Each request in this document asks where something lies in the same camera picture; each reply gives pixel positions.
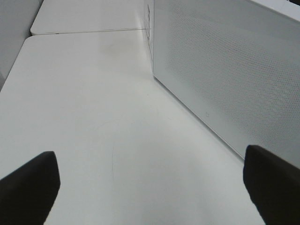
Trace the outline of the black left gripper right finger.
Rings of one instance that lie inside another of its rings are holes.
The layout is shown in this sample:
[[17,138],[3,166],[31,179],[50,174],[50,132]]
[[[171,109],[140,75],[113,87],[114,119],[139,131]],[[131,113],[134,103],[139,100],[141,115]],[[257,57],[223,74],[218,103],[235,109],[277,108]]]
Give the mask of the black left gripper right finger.
[[243,182],[265,224],[300,223],[299,168],[258,145],[249,145]]

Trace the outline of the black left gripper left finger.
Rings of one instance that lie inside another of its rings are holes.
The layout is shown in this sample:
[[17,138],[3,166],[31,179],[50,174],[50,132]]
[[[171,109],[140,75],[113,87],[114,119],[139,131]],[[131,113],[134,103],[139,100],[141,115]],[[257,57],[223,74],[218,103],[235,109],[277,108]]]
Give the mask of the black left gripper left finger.
[[56,155],[45,151],[0,180],[0,223],[43,225],[60,188]]

